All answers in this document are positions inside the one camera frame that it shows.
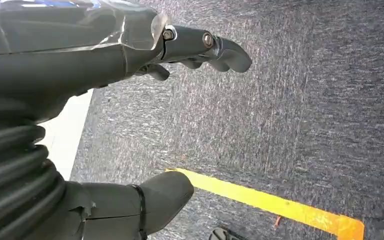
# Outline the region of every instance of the plastic wrap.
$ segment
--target plastic wrap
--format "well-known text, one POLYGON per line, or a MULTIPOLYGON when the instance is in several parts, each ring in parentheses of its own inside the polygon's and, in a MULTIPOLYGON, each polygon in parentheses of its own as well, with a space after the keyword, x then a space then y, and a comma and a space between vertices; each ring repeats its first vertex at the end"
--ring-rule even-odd
POLYGON ((0 55, 155 48, 168 17, 122 0, 0 0, 0 55))

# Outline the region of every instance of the metal bolt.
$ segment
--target metal bolt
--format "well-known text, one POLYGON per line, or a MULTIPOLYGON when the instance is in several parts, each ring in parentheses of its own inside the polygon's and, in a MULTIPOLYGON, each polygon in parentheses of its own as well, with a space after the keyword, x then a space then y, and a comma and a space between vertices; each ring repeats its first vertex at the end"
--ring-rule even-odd
POLYGON ((210 49, 214 45, 214 38, 209 32, 204 33, 204 35, 202 36, 202 40, 204 42, 204 46, 207 49, 210 49))
POLYGON ((162 38, 164 38, 164 40, 173 40, 175 38, 175 34, 173 33, 173 31, 167 29, 167 30, 164 30, 164 32, 162 33, 162 38))

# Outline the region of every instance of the black zip tie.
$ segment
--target black zip tie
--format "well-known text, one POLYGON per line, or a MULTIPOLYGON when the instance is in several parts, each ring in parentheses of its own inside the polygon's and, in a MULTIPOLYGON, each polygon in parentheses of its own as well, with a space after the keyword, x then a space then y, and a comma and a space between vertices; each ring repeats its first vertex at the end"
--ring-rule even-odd
POLYGON ((145 228, 145 214, 147 213, 147 209, 145 208, 145 195, 144 195, 144 191, 142 191, 142 188, 138 185, 135 185, 135 184, 129 184, 128 186, 131 186, 133 187, 137 194, 139 194, 139 198, 140 198, 140 218, 139 218, 139 234, 140 234, 140 237, 141 237, 141 240, 147 240, 148 239, 148 235, 147 233, 145 232, 144 228, 145 228))

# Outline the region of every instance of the black shoe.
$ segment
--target black shoe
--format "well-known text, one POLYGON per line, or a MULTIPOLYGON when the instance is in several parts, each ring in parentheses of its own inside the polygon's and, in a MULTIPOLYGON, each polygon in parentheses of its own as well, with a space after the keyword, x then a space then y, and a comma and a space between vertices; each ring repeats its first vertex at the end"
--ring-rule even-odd
POLYGON ((208 240, 244 240, 235 236, 232 232, 225 230, 223 228, 216 228, 212 231, 208 240))

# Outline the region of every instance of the orange tape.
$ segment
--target orange tape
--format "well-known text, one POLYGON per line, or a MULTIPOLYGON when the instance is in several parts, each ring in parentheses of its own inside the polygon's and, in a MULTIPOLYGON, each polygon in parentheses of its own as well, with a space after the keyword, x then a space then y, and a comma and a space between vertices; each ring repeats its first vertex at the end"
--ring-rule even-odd
POLYGON ((222 181, 181 168, 167 169, 185 174, 193 186, 217 195, 295 220, 325 232, 338 240, 363 240, 364 224, 354 218, 336 215, 328 211, 290 201, 252 188, 222 181))

